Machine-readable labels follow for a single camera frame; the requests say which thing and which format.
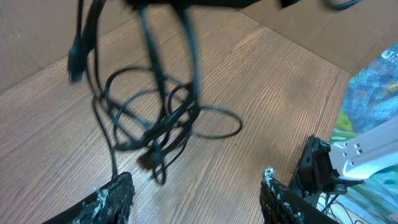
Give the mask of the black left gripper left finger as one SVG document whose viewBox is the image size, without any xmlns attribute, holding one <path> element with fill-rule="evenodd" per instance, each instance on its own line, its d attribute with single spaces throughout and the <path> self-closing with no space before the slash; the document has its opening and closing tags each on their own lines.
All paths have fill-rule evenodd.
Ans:
<svg viewBox="0 0 398 224">
<path fill-rule="evenodd" d="M 126 224 L 134 195 L 132 175 L 123 172 L 44 224 Z"/>
</svg>

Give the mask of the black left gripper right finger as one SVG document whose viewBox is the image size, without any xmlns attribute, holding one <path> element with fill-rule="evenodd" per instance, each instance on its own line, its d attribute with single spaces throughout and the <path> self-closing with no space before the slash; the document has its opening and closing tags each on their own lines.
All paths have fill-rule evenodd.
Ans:
<svg viewBox="0 0 398 224">
<path fill-rule="evenodd" d="M 265 224 L 337 224 L 276 180 L 271 167 L 262 173 L 259 203 Z"/>
</svg>

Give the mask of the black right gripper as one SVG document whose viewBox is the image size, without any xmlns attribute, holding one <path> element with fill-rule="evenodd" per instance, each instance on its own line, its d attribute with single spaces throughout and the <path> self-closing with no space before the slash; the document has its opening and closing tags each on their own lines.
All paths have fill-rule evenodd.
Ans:
<svg viewBox="0 0 398 224">
<path fill-rule="evenodd" d="M 144 4 L 172 4 L 176 6 L 188 7 L 196 6 L 211 6 L 211 7 L 233 7 L 245 8 L 260 0 L 124 0 L 126 4 L 135 6 L 138 3 Z"/>
</svg>

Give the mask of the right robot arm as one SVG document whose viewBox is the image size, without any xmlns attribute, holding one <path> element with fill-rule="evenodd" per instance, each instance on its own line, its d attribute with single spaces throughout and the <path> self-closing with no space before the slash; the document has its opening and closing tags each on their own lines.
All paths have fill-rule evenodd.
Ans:
<svg viewBox="0 0 398 224">
<path fill-rule="evenodd" d="M 329 144 L 316 137 L 331 131 L 349 72 L 284 34 L 268 29 L 268 44 L 258 44 L 244 63 L 259 75 L 239 77 L 238 85 L 249 95 L 248 108 L 259 103 L 251 124 L 240 124 L 260 135 L 275 164 L 300 194 L 345 194 L 374 173 L 397 162 L 397 120 L 393 119 L 350 140 Z"/>
</svg>

